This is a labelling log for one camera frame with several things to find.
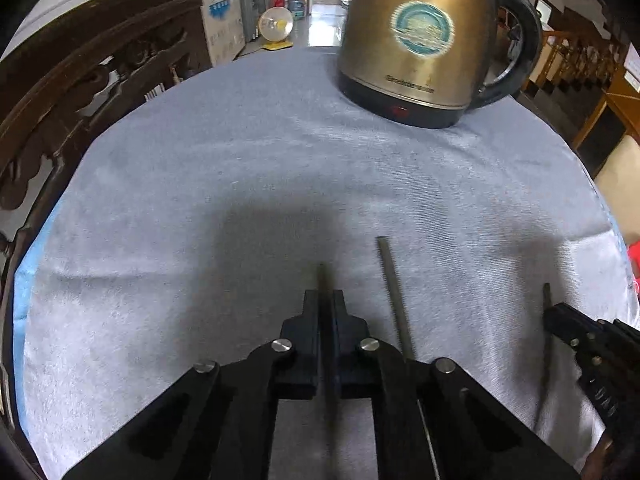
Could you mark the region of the grey towel cloth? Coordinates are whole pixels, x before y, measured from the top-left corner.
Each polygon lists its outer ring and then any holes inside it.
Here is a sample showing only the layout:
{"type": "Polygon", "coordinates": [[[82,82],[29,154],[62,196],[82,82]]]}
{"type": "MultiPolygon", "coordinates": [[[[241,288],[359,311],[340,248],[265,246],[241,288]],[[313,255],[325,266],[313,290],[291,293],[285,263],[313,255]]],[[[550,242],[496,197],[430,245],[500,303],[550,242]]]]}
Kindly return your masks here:
{"type": "MultiPolygon", "coordinates": [[[[322,262],[349,312],[395,342],[378,236],[416,356],[455,360],[532,429],[544,283],[593,318],[639,322],[608,206],[520,103],[414,128],[346,99],[330,49],[250,55],[102,133],[17,270],[20,416],[46,476],[194,363],[276,336],[322,262]]],[[[602,426],[552,342],[536,434],[578,467],[602,426]]]]}

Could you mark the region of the white cardboard box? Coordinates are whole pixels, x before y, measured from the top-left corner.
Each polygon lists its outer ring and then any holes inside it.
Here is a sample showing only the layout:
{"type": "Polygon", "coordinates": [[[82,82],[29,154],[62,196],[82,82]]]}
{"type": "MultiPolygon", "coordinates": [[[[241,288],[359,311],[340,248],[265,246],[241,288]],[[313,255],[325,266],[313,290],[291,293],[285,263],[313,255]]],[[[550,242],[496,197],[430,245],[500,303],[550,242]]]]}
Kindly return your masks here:
{"type": "Polygon", "coordinates": [[[232,62],[245,47],[241,0],[202,0],[201,10],[212,66],[232,62]]]}

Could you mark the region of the brass electric kettle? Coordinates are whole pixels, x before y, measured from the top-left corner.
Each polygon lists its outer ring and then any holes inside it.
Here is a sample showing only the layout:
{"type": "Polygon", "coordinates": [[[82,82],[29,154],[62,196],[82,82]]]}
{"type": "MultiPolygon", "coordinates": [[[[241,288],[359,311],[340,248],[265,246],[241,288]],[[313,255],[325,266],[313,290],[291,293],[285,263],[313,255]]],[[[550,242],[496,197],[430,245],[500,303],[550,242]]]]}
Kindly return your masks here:
{"type": "Polygon", "coordinates": [[[380,116],[448,128],[467,110],[518,90],[535,67],[542,27],[529,0],[352,0],[337,58],[344,95],[380,116]],[[521,27],[521,51],[486,76],[499,9],[521,27]]]}

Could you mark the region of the dark carved wooden chair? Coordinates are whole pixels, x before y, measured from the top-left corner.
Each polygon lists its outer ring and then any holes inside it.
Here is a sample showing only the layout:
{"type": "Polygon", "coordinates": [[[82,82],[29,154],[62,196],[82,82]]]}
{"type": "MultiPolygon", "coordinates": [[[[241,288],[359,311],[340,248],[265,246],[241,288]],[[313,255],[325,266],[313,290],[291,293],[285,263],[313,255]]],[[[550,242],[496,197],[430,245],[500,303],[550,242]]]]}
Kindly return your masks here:
{"type": "Polygon", "coordinates": [[[44,476],[18,426],[15,273],[90,144],[157,86],[212,66],[201,7],[202,0],[90,0],[1,63],[2,210],[23,206],[43,162],[52,165],[23,224],[1,237],[2,478],[44,476]]]}

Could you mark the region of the dark chopstick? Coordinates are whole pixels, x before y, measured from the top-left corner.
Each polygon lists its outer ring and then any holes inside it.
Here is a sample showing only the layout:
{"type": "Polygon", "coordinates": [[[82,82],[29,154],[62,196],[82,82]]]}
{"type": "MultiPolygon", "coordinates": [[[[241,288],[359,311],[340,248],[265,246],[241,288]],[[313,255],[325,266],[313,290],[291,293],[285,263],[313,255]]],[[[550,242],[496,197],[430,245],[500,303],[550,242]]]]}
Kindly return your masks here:
{"type": "Polygon", "coordinates": [[[405,301],[402,296],[392,250],[390,249],[390,240],[386,236],[378,236],[376,238],[376,246],[378,246],[378,255],[382,264],[387,295],[390,298],[390,306],[394,315],[400,351],[405,358],[413,360],[416,357],[416,352],[414,352],[405,301]]]}
{"type": "MultiPolygon", "coordinates": [[[[542,286],[542,312],[546,312],[552,307],[551,286],[544,283],[542,286]]],[[[542,425],[542,414],[544,414],[544,404],[546,404],[549,392],[551,360],[552,360],[552,336],[548,330],[544,330],[544,348],[542,349],[542,372],[538,389],[538,402],[534,418],[534,431],[538,432],[542,425]]]]}
{"type": "Polygon", "coordinates": [[[328,265],[318,265],[317,285],[319,291],[319,328],[324,401],[324,440],[326,440],[326,463],[324,478],[338,479],[337,467],[337,396],[334,379],[334,344],[332,299],[333,283],[328,265]]]}

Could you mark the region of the red plastic stool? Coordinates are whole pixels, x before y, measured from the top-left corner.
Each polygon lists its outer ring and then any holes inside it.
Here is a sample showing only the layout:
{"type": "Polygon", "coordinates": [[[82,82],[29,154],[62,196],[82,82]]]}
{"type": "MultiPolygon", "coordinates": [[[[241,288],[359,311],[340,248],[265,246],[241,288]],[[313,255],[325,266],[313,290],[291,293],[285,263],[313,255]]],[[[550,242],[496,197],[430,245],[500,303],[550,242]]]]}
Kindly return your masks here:
{"type": "Polygon", "coordinates": [[[638,240],[627,247],[627,256],[634,274],[634,289],[638,294],[640,292],[640,242],[638,240]]]}

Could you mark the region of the wooden furniture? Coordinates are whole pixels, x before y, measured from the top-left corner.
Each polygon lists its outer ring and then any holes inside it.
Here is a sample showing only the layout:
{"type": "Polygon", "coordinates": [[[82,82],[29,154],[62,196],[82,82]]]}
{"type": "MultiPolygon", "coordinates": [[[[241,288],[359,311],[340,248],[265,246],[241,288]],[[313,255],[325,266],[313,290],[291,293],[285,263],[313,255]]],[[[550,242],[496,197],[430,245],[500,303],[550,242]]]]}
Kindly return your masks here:
{"type": "Polygon", "coordinates": [[[578,152],[608,156],[623,136],[639,139],[639,76],[625,65],[631,44],[605,38],[593,21],[535,0],[541,55],[521,86],[524,103],[578,152]]]}

